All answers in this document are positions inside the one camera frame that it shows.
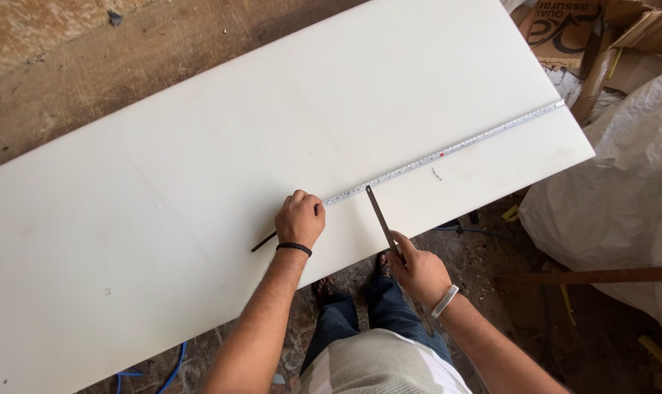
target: white bracelet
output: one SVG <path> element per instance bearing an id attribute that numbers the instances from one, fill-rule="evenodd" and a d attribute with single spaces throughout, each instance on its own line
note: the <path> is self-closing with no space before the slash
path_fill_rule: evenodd
<path id="1" fill-rule="evenodd" d="M 432 318 L 437 318 L 441 313 L 443 313 L 443 310 L 445 309 L 446 306 L 450 303 L 450 301 L 453 300 L 455 297 L 455 294 L 458 294 L 458 291 L 460 290 L 459 287 L 452 285 L 450 286 L 450 289 L 448 290 L 447 293 L 445 293 L 445 296 L 443 297 L 442 300 L 438 303 L 438 305 L 433 309 L 433 312 L 431 312 L 430 316 Z"/>

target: white plastic sack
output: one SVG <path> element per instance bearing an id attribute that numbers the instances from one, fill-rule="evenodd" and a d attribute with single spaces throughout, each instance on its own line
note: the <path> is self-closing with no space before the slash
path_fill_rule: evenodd
<path id="1" fill-rule="evenodd" d="M 662 266 L 662 75 L 584 132 L 596 157 L 534 184 L 523 226 L 573 271 Z M 596 287 L 662 326 L 662 282 Z"/>

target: metal ruler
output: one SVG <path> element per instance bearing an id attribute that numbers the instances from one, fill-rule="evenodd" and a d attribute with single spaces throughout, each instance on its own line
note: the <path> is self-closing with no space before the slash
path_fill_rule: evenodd
<path id="1" fill-rule="evenodd" d="M 508 130 L 510 128 L 513 128 L 515 126 L 518 126 L 520 124 L 523 124 L 531 119 L 535 119 L 536 117 L 540 115 L 545 115 L 546 113 L 550 111 L 554 111 L 558 107 L 564 106 L 564 100 L 559 100 L 556 103 L 548 104 L 542 108 L 539 108 L 533 112 L 526 113 L 525 115 L 519 116 L 518 118 L 515 118 L 512 121 L 508 121 L 502 125 L 496 126 L 492 129 L 486 130 L 485 132 L 480 132 L 474 137 L 467 138 L 466 140 L 462 142 L 458 142 L 457 144 L 451 145 L 447 148 L 443 148 L 434 154 L 430 154 L 424 158 L 418 159 L 414 161 L 413 163 L 406 164 L 404 167 L 397 168 L 396 170 L 392 171 L 391 173 L 387 173 L 385 175 L 382 175 L 381 177 L 375 178 L 369 182 L 365 182 L 351 190 L 348 190 L 347 192 L 343 192 L 338 194 L 337 196 L 333 196 L 329 198 L 328 200 L 324 201 L 324 206 L 327 207 L 331 204 L 335 204 L 336 202 L 339 202 L 341 200 L 345 200 L 346 198 L 352 196 L 353 194 L 360 193 L 365 190 L 368 186 L 377 186 L 381 183 L 384 183 L 390 179 L 394 179 L 398 177 L 401 174 L 405 174 L 411 170 L 415 170 L 416 168 L 419 168 L 421 166 L 425 166 L 426 164 L 435 161 L 441 157 L 445 157 L 449 154 L 452 154 L 454 152 L 459 151 L 460 149 L 466 148 L 470 145 L 474 145 L 479 141 L 483 141 L 484 139 L 487 139 L 489 137 L 493 137 L 496 134 L 499 134 L 500 132 L 503 132 L 505 130 Z M 270 240 L 272 237 L 274 237 L 277 234 L 277 232 L 272 233 L 270 236 L 265 238 L 262 242 L 260 242 L 256 247 L 254 247 L 251 252 L 255 252 L 258 250 L 259 247 L 263 246 L 265 242 Z"/>

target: wooden stick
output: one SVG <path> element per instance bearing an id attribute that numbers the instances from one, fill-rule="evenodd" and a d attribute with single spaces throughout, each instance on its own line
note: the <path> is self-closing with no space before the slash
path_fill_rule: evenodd
<path id="1" fill-rule="evenodd" d="M 494 278 L 500 285 L 580 285 L 586 283 L 662 282 L 662 266 L 602 271 L 526 273 Z"/>

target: jeans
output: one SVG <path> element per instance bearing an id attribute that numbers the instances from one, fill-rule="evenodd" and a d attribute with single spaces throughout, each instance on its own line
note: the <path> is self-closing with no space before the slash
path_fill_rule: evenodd
<path id="1" fill-rule="evenodd" d="M 369 310 L 370 328 L 384 328 L 407 339 L 433 349 L 446 362 L 452 364 L 450 352 L 443 338 L 429 336 L 423 329 L 421 319 L 404 301 L 402 290 L 394 278 L 380 275 L 364 288 Z M 300 375 L 333 341 L 360 334 L 353 298 L 347 293 L 334 293 L 321 307 L 316 321 L 316 330 L 311 338 L 306 357 L 301 364 Z"/>

